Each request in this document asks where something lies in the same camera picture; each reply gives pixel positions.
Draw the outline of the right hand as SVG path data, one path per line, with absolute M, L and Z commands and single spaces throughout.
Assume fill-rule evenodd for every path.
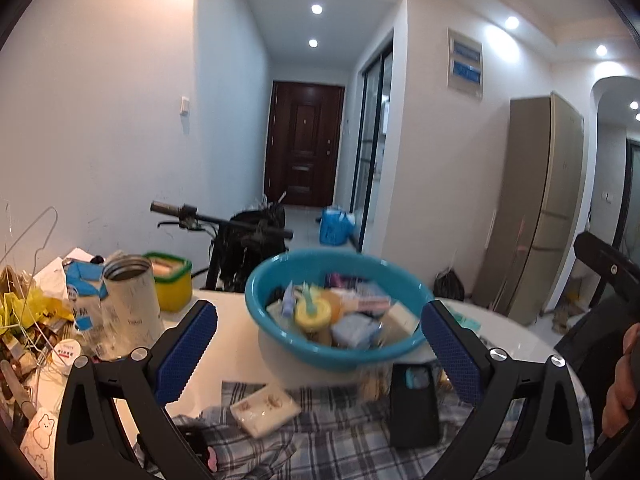
M 615 367 L 613 385 L 608 388 L 602 415 L 602 432 L 612 438 L 629 422 L 628 412 L 636 402 L 637 390 L 632 377 L 630 357 L 639 338 L 639 324 L 629 327 L 623 339 L 623 356 Z

